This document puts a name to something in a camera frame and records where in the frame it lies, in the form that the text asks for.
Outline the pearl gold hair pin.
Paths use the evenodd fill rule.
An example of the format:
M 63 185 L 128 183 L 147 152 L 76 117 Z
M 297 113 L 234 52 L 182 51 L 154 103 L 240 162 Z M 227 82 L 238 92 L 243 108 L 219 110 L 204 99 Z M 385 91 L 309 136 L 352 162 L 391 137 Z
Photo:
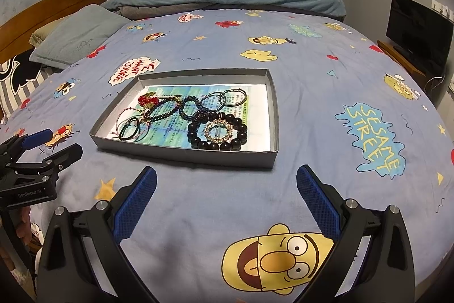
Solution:
M 182 100 L 181 95 L 155 95 L 155 98 L 157 98 L 159 101 L 163 101 L 165 99 L 171 99 L 171 100 L 177 100 L 177 101 Z

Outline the gold round hair clip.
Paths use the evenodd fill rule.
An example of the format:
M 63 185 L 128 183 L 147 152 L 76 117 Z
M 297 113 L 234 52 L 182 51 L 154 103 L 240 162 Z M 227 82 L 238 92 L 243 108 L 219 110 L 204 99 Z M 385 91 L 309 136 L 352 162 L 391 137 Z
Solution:
M 233 125 L 226 120 L 223 112 L 219 112 L 207 122 L 203 132 L 207 142 L 220 145 L 232 139 Z

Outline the thin silver bangle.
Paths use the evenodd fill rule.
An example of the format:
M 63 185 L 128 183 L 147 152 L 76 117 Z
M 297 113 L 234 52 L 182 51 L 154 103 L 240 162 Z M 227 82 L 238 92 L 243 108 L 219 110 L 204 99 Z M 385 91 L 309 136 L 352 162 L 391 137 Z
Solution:
M 247 92 L 242 88 L 224 90 L 222 96 L 224 99 L 224 106 L 228 108 L 241 106 L 246 103 L 248 98 Z

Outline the grey shallow cardboard tray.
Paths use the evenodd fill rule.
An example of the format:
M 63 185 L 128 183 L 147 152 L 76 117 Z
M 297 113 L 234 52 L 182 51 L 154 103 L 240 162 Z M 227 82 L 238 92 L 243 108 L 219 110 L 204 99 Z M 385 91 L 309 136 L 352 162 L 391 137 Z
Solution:
M 196 164 L 272 168 L 279 110 L 271 72 L 210 68 L 139 75 L 93 125 L 99 149 Z

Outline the black white striped pillow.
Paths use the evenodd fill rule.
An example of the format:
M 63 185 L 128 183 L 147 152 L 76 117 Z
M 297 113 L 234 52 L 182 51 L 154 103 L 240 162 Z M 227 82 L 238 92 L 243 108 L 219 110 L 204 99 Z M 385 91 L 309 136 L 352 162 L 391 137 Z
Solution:
M 31 62 L 29 59 L 33 51 L 29 49 L 1 63 L 1 111 L 5 120 L 22 106 L 44 80 L 57 72 L 50 66 Z

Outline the wooden headboard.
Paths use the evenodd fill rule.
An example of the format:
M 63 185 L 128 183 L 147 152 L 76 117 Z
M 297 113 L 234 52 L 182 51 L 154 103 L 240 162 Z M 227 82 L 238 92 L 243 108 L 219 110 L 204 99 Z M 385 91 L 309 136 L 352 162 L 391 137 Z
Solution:
M 38 28 L 107 0 L 41 0 L 1 25 L 1 63 L 31 48 L 28 40 Z

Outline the olive pillow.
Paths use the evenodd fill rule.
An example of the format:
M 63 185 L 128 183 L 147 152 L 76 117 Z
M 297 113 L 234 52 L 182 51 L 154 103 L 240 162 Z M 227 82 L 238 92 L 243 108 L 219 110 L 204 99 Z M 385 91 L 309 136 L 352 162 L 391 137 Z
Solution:
M 43 43 L 44 40 L 67 18 L 69 18 L 69 15 L 37 28 L 33 31 L 33 33 L 31 33 L 28 43 L 35 49 L 38 48 L 41 43 Z

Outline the grey green pillow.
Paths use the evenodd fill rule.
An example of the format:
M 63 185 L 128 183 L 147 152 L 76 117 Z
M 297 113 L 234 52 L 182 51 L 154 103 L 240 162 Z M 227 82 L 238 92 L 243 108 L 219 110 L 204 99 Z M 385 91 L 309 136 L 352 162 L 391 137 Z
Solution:
M 30 56 L 52 68 L 64 70 L 100 47 L 129 20 L 100 5 L 88 5 L 70 14 Z

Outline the blue cartoon bed sheet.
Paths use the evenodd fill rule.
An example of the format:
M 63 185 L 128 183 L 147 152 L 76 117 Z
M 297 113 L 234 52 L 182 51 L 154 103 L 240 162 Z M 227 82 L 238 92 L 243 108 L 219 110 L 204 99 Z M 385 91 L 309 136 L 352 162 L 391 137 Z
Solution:
M 272 168 L 196 164 L 99 149 L 90 131 L 139 75 L 210 68 L 271 72 L 279 110 Z M 289 302 L 308 284 L 330 242 L 296 187 L 308 164 L 341 195 L 368 208 L 396 204 L 409 233 L 418 284 L 453 246 L 453 141 L 429 98 L 358 32 L 325 17 L 239 9 L 129 22 L 100 47 L 47 78 L 1 137 L 49 128 L 42 159 L 77 143 L 52 210 L 92 206 L 149 165 L 156 192 L 121 246 L 161 302 Z

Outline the teal folded blanket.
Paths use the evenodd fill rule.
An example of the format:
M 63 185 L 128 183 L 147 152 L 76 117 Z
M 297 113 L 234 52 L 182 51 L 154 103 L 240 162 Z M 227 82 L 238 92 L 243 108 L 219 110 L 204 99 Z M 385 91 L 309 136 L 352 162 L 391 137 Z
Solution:
M 119 12 L 124 7 L 160 9 L 162 7 L 175 8 L 181 5 L 193 5 L 197 9 L 221 9 L 227 6 L 232 8 L 253 7 L 263 10 L 289 11 L 324 15 L 343 21 L 347 12 L 343 0 L 108 0 L 102 7 L 112 12 Z

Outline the wooden tv stand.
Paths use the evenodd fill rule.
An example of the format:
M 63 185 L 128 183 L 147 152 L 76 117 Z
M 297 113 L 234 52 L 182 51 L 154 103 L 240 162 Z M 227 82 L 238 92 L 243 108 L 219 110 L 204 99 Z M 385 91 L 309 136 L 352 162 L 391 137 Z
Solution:
M 424 91 L 433 90 L 440 81 L 439 78 L 435 78 L 431 73 L 425 72 L 421 67 L 418 67 L 410 59 L 405 57 L 397 47 L 381 40 L 377 41 L 377 45 L 394 62 L 400 64 Z

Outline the blue green printed paper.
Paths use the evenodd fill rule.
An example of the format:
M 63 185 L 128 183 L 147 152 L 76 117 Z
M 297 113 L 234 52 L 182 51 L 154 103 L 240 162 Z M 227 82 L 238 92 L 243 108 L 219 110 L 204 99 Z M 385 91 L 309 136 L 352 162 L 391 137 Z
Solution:
M 121 105 L 113 115 L 107 137 L 131 143 L 189 149 L 199 140 L 211 145 L 204 136 L 209 120 L 219 112 L 200 109 L 200 99 L 213 91 L 242 88 L 247 101 L 238 107 L 224 107 L 219 112 L 233 125 L 232 139 L 242 151 L 270 151 L 268 95 L 264 84 L 236 85 L 147 85 Z M 181 95 L 182 100 L 159 101 L 155 95 Z

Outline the black television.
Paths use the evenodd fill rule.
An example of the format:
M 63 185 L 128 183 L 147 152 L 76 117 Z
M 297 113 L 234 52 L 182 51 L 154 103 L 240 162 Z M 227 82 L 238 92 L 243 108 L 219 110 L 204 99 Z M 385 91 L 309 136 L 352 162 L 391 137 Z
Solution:
M 421 71 L 440 76 L 453 39 L 453 23 L 413 0 L 391 0 L 386 37 Z

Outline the white wall hook rack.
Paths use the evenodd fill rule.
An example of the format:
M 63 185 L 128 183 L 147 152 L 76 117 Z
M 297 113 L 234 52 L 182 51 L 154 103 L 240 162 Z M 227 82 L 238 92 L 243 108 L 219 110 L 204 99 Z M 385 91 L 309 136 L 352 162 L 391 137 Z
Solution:
M 436 0 L 432 0 L 431 9 L 437 14 L 442 15 L 444 18 L 454 22 L 454 12 L 447 5 L 444 5 Z

